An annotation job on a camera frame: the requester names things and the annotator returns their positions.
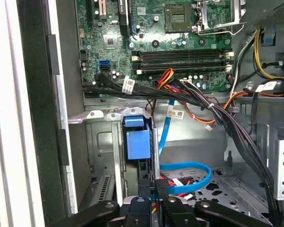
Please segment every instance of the cable label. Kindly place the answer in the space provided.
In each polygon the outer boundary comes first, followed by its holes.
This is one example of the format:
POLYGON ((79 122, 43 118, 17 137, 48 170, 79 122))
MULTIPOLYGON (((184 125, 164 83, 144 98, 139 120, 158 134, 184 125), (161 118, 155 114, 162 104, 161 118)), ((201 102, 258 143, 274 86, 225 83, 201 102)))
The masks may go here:
POLYGON ((176 178, 173 178, 172 181, 176 184, 176 186, 183 186, 183 184, 176 178))
POLYGON ((184 111, 168 109, 166 116, 183 120, 184 111))
POLYGON ((135 82, 136 82, 135 80, 125 77, 123 82, 122 92, 131 95, 133 92, 133 87, 135 82))
POLYGON ((259 85, 258 88, 256 89, 256 92, 271 91, 275 88, 276 84, 277 81, 271 81, 266 84, 259 85))

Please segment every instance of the ram slot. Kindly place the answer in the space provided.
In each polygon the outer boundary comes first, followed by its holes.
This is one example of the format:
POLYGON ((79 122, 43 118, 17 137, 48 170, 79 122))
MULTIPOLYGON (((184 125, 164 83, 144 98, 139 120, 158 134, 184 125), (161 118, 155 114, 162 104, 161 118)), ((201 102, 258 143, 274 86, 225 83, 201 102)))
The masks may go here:
POLYGON ((161 51, 161 52, 132 52, 133 61, 154 62, 154 61, 187 61, 222 59, 225 57, 221 50, 185 50, 185 51, 161 51))
POLYGON ((175 72, 196 72, 196 71, 224 71, 229 67, 228 62, 204 62, 204 63, 179 63, 179 64, 140 64, 138 74, 162 73, 168 68, 175 72))

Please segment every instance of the screw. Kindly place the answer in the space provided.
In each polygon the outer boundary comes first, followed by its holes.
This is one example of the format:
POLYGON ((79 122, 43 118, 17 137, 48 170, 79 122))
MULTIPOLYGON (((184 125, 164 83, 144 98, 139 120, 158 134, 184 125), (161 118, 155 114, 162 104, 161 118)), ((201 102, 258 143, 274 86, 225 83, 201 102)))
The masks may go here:
POLYGON ((175 198, 169 198, 169 201, 170 201, 170 202, 175 202, 176 199, 175 199, 175 198))
POLYGON ((207 207, 209 207, 209 203, 207 203, 207 202, 202 202, 202 203, 201 203, 201 206, 207 208, 207 207))
POLYGON ((106 205, 105 205, 106 208, 112 208, 114 207, 114 205, 111 203, 111 202, 108 202, 106 205))
POLYGON ((191 27, 191 30, 192 30, 193 32, 197 32, 198 28, 197 28, 196 26, 192 26, 192 27, 191 27))

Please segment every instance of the pcie slot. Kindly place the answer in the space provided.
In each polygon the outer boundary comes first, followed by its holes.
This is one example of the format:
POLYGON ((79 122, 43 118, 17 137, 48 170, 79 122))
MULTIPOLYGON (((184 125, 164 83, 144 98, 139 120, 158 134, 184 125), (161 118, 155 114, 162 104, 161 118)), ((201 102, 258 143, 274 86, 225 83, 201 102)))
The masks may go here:
POLYGON ((93 25, 93 13, 94 13, 94 7, 92 0, 86 0, 86 17, 90 25, 93 25))
POLYGON ((168 68, 172 68, 175 72, 186 71, 224 71, 230 66, 227 62, 211 62, 211 63, 172 63, 164 64, 140 64, 137 74, 162 73, 168 68))
POLYGON ((180 61, 199 59, 222 59, 226 54, 222 50, 185 50, 161 52, 132 52, 132 61, 180 61))

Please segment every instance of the yellow wire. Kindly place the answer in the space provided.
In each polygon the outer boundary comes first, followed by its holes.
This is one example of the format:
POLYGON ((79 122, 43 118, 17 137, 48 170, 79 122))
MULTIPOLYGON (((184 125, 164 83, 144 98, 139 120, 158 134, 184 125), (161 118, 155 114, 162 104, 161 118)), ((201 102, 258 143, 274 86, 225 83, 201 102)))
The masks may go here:
POLYGON ((260 70, 266 77, 268 77, 268 78, 270 78, 270 79, 284 78, 284 77, 276 77, 276 76, 270 75, 270 74, 266 73, 266 72, 264 71, 264 69, 262 68, 261 61, 260 61, 260 54, 259 54, 259 48, 260 48, 259 40, 260 40, 260 35, 261 35, 261 30, 258 30, 258 31, 257 31, 257 34, 256 34, 256 36, 255 36, 255 45, 254 45, 255 60, 256 60, 256 64, 257 64, 259 70, 260 70))

